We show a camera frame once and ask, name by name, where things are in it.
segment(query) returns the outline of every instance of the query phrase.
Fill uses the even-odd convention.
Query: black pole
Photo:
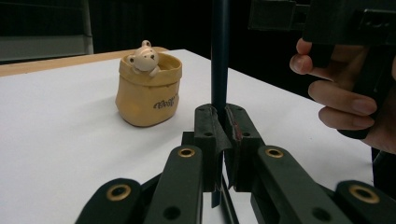
[[[213,0],[212,6],[212,105],[224,127],[227,104],[230,0]]]

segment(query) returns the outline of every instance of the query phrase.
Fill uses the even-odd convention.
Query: white tabletop
[[[74,223],[107,181],[143,184],[163,171],[182,133],[193,131],[194,109],[210,103],[210,61],[184,49],[167,53],[183,63],[180,102],[171,119],[149,128],[118,113],[119,59],[0,77],[2,223]],[[227,101],[244,107],[265,143],[288,150],[319,184],[373,183],[370,148],[325,127],[321,105],[232,69]],[[232,196],[240,223],[257,223],[249,195]],[[219,223],[209,198],[203,223]]]

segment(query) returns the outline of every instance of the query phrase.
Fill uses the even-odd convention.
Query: dark wall
[[[301,33],[249,30],[250,1],[230,1],[230,67],[307,97],[315,79],[289,69]],[[80,0],[36,0],[36,6],[29,0],[2,2],[0,35],[83,33]],[[153,46],[210,59],[212,0],[90,0],[89,5],[94,53],[136,49],[147,39]]]
[[[212,1],[90,3],[95,52],[135,49],[147,39],[153,46],[187,49],[210,59]],[[231,0],[230,67],[308,97],[307,87],[316,79],[296,76],[289,68],[301,33],[249,30],[249,8],[250,1]]]

